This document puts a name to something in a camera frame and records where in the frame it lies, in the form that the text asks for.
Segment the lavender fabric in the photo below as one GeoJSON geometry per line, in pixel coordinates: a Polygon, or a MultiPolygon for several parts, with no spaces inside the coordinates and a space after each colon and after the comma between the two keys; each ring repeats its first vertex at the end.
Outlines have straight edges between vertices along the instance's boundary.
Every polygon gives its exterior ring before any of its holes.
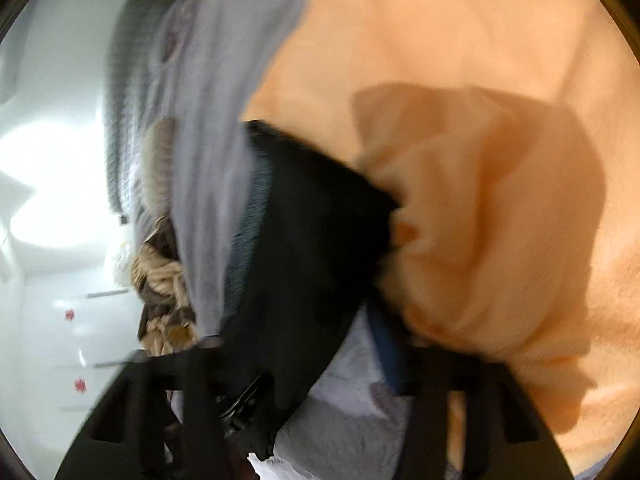
{"type": "MultiPolygon", "coordinates": [[[[172,218],[203,336],[220,329],[230,248],[257,167],[238,116],[304,4],[179,0],[150,56],[143,123],[165,116],[177,122],[172,218]]],[[[254,458],[255,468],[263,480],[390,480],[409,410],[410,401],[393,396],[384,383],[361,312],[278,434],[275,456],[264,463],[254,458]]],[[[448,470],[447,479],[457,476],[448,470]]]]}

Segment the brown fabric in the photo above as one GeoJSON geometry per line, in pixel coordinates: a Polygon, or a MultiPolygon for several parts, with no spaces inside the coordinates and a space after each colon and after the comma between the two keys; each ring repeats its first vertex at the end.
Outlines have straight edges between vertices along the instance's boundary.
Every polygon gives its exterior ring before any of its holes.
{"type": "Polygon", "coordinates": [[[168,217],[142,244],[131,270],[131,281],[145,302],[138,339],[153,356],[186,350],[198,340],[196,316],[189,303],[178,261],[174,227],[168,217]]]}

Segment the folded clothes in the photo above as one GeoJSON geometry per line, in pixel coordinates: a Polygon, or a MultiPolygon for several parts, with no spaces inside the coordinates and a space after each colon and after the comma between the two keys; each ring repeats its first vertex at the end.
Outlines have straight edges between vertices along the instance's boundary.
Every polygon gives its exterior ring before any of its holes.
{"type": "Polygon", "coordinates": [[[308,0],[243,118],[401,203],[387,299],[510,364],[580,472],[640,405],[638,101],[598,0],[308,0]]]}

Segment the white wall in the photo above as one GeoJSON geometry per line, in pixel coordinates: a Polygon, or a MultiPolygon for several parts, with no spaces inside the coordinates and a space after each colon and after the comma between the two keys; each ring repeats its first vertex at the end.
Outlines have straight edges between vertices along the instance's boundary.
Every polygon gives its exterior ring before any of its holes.
{"type": "Polygon", "coordinates": [[[8,282],[0,281],[0,427],[12,445],[20,450],[23,462],[29,466],[31,454],[22,426],[24,412],[20,403],[22,348],[18,330],[24,275],[15,261],[9,240],[0,251],[12,273],[8,282]]]}
{"type": "Polygon", "coordinates": [[[24,282],[20,323],[13,325],[19,327],[21,374],[14,388],[22,440],[9,436],[9,441],[38,480],[54,478],[80,425],[117,373],[114,363],[139,348],[142,303],[135,293],[86,297],[118,289],[103,267],[24,282]],[[95,367],[100,364],[111,365],[95,367]],[[85,392],[76,391],[77,380],[84,381],[85,392]]]}
{"type": "MultiPolygon", "coordinates": [[[[95,123],[106,54],[125,1],[37,1],[18,74],[17,91],[0,106],[0,137],[36,122],[60,123],[87,135],[102,135],[95,123]]],[[[102,161],[96,161],[96,164],[102,165],[102,161]]],[[[106,185],[97,188],[95,193],[104,194],[106,199],[106,185]]],[[[0,203],[0,218],[3,207],[0,203]]],[[[52,211],[52,214],[63,215],[65,212],[52,211]]],[[[15,243],[18,260],[28,274],[95,265],[104,257],[105,250],[105,239],[73,250],[43,250],[17,240],[15,243]]]]}

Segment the white fluffy fabric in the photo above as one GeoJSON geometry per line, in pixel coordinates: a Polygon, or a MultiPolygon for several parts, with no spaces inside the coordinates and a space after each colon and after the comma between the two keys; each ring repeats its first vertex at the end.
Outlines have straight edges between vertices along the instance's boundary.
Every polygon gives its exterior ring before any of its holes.
{"type": "Polygon", "coordinates": [[[175,120],[162,118],[149,126],[142,140],[142,203],[155,218],[170,209],[174,132],[175,120]]]}

